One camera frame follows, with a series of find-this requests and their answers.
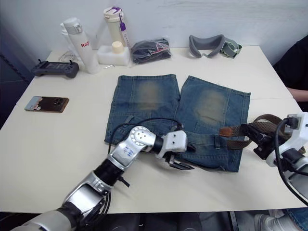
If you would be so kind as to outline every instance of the person's arm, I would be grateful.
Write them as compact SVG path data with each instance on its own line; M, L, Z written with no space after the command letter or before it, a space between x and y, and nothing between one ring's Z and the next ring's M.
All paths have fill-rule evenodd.
M308 102L308 90L297 90L293 88L288 88L288 90L297 102Z

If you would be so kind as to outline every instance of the person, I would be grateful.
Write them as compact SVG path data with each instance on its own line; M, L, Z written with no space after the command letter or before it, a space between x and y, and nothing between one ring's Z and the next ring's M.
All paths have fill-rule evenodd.
M255 215L255 231L308 231L308 208L270 210Z
M308 112L308 36L273 66L303 112Z

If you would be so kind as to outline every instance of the smartphone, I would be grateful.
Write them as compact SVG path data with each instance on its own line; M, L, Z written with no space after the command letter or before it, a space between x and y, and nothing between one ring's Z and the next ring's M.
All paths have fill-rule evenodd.
M65 109L68 101L68 98L33 96L25 107L25 110L33 112L61 113Z

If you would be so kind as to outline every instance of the black shirt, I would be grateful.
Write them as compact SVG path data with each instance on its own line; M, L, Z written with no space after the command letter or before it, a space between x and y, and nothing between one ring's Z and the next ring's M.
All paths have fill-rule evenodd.
M298 41L274 65L274 69L288 88L308 90L308 36ZM298 102L308 112L308 102Z

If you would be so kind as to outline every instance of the game controller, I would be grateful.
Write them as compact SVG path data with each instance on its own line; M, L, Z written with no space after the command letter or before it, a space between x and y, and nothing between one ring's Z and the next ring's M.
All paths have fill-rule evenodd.
M36 76L42 75L66 75L68 78L74 78L77 75L79 66L77 63L69 60L69 63L56 63L41 61L39 64L32 68L31 72Z

